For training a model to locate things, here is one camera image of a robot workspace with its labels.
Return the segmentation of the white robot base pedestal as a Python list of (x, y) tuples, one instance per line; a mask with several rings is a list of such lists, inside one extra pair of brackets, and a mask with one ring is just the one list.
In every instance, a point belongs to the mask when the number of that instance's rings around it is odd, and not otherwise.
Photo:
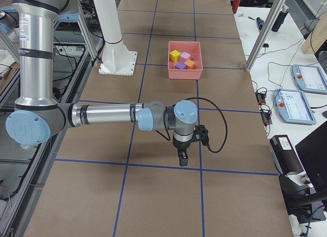
[(105, 45), (99, 73), (102, 75), (132, 76), (137, 52), (124, 45), (115, 0), (93, 0)]

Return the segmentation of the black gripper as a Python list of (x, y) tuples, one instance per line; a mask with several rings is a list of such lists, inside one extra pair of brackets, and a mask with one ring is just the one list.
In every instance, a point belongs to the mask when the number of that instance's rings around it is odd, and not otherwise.
[(204, 125), (197, 125), (194, 130), (189, 135), (180, 135), (176, 132), (173, 134), (173, 145), (178, 151), (179, 165), (181, 167), (186, 167), (188, 165), (188, 155), (186, 153), (187, 149), (190, 147), (191, 143), (196, 143), (200, 141), (204, 146), (210, 147), (208, 130)]

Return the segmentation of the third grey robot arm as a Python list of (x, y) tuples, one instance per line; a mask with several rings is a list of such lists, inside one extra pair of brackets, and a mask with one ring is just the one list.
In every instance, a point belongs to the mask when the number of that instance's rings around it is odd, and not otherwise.
[(19, 13), (13, 6), (5, 6), (1, 8), (1, 30), (5, 34), (11, 33), (15, 28), (19, 27)]

